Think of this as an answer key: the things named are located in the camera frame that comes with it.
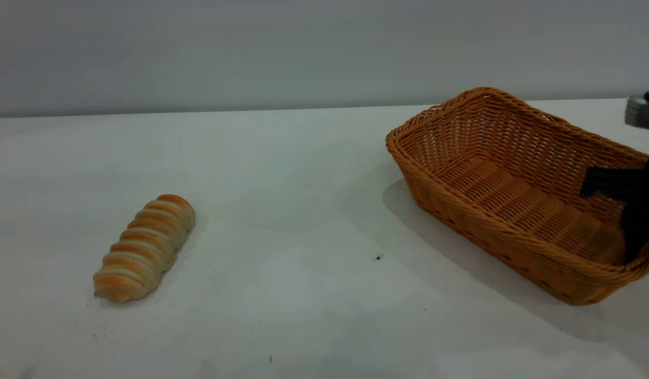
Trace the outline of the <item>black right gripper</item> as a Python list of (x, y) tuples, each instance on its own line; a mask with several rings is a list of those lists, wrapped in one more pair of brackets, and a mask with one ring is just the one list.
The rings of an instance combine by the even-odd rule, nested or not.
[(580, 187), (580, 197), (608, 197), (633, 206), (622, 212), (626, 262), (632, 262), (649, 242), (649, 157), (644, 168), (589, 166)]

